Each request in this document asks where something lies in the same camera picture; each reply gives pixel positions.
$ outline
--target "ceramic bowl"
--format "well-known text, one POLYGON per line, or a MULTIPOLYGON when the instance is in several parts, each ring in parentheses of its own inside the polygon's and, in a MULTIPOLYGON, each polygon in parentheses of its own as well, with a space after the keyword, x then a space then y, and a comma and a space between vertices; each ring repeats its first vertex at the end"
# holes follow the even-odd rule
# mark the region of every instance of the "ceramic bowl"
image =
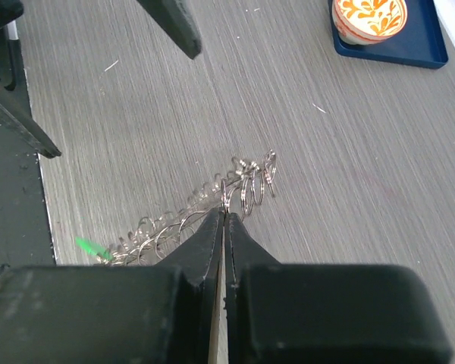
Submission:
POLYGON ((332 19, 345 43, 367 46, 398 34, 408 11, 404 0, 334 0, 332 19))

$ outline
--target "green plastic tag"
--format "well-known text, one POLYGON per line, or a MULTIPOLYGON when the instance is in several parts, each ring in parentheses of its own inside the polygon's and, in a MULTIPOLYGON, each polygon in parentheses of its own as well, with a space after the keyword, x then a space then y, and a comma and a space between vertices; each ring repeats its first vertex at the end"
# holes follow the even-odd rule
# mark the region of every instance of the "green plastic tag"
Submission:
POLYGON ((86 251, 86 253, 91 254, 92 256, 101 256, 103 259, 107 260, 113 259, 111 253, 105 247, 93 243, 92 241, 77 237, 76 244, 79 245, 84 251, 86 251))

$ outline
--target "blue tray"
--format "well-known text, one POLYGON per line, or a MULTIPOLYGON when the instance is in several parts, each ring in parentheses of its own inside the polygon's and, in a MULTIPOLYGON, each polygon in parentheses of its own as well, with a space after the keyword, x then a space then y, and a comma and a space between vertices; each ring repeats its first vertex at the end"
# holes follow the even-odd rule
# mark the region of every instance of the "blue tray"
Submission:
MULTIPOLYGON (((328 0, 332 9, 332 0, 328 0)), ((374 45, 343 42, 332 22, 334 46, 338 54, 425 68, 441 68, 448 62, 447 48, 433 0, 406 0, 408 20, 396 36, 374 45)))

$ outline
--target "orange patterned bowl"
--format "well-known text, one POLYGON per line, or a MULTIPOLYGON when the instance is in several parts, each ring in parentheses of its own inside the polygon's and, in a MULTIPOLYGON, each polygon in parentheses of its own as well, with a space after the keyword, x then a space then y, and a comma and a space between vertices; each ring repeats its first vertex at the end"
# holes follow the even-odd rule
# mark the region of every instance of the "orange patterned bowl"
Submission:
POLYGON ((345 43, 367 46, 398 34, 408 10, 404 0, 334 0, 332 19, 345 43))

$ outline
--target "table surface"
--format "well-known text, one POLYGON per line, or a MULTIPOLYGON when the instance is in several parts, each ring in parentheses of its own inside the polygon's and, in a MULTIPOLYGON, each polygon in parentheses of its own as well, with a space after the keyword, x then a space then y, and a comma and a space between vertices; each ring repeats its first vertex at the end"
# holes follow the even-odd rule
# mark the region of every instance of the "table surface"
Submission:
POLYGON ((232 155, 273 148, 278 196, 246 220, 252 236, 282 262, 413 268, 455 347, 450 40, 431 71, 337 55, 325 0, 189 3, 195 61, 134 1, 27 6, 33 116, 64 153, 41 161, 58 262, 91 263, 75 237, 115 243, 232 155))

